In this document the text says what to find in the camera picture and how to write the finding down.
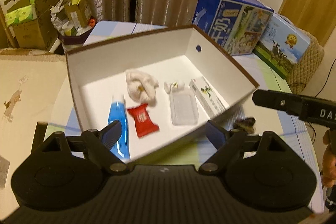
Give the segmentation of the person right hand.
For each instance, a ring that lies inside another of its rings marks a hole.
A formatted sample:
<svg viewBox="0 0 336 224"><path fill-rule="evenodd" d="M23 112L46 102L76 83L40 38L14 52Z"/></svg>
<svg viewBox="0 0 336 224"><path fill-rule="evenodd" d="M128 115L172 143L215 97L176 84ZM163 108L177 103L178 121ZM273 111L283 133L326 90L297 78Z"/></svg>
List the person right hand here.
<svg viewBox="0 0 336 224"><path fill-rule="evenodd" d="M335 154L330 145L330 136L334 133L335 131L327 130L322 138L323 144L327 145L322 159L322 184L327 188L333 187L336 179Z"/></svg>

